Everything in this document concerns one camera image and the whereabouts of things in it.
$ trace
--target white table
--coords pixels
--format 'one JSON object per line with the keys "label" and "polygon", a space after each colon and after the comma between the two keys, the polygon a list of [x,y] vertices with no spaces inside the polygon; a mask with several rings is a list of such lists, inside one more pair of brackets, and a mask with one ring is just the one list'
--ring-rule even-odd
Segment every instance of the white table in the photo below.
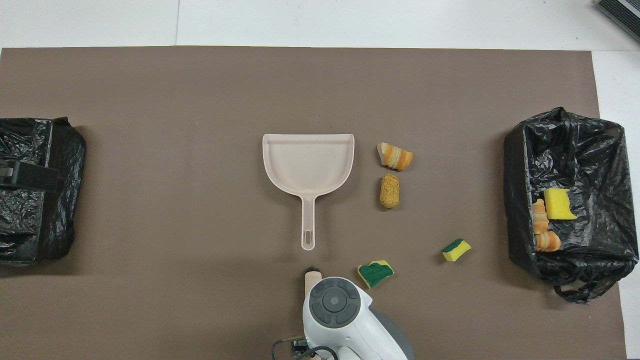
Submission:
{"label": "white table", "polygon": [[[592,51],[600,115],[627,130],[640,225],[640,44],[590,0],[0,0],[0,47],[144,45]],[[620,298],[640,358],[639,271]]]}

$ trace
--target green and yellow sponge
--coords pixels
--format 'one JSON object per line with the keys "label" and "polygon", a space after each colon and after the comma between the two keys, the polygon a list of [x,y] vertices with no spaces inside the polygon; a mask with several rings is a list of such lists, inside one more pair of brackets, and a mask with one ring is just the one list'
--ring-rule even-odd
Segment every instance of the green and yellow sponge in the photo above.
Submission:
{"label": "green and yellow sponge", "polygon": [[467,244],[464,239],[457,239],[452,242],[449,246],[442,249],[442,255],[447,261],[456,261],[462,254],[467,252],[467,250],[471,249],[471,246]]}
{"label": "green and yellow sponge", "polygon": [[394,269],[384,260],[371,261],[368,265],[358,266],[358,275],[369,289],[393,274]]}

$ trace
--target black plastic bag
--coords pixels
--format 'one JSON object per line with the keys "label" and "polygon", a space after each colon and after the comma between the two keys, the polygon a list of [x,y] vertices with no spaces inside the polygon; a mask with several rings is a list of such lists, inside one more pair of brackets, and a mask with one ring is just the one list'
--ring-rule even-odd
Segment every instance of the black plastic bag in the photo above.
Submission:
{"label": "black plastic bag", "polygon": [[0,264],[67,255],[85,152],[66,117],[0,119]]}
{"label": "black plastic bag", "polygon": [[[551,220],[562,241],[536,252],[532,203],[546,188],[569,189],[575,220]],[[504,139],[504,207],[509,257],[586,304],[627,276],[638,262],[636,224],[624,129],[555,108],[519,123]],[[581,284],[577,290],[560,286]]]}

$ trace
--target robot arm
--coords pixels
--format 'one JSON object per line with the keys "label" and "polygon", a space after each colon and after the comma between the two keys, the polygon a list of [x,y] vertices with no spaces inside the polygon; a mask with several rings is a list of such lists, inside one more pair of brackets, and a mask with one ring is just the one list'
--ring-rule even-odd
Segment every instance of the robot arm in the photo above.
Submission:
{"label": "robot arm", "polygon": [[[373,299],[362,289],[343,277],[319,280],[319,272],[310,273],[302,311],[309,347],[337,350],[339,360],[415,360],[404,334],[384,314],[369,309]],[[317,354],[332,358],[325,350]]]}

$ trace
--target green scouring pad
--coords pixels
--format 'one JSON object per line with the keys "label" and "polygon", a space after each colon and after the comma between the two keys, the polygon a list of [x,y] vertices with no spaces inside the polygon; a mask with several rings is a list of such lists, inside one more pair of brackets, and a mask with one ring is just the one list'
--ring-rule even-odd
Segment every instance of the green scouring pad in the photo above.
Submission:
{"label": "green scouring pad", "polygon": [[358,266],[358,275],[371,289],[380,281],[394,274],[394,269],[384,260],[371,261],[368,265]]}

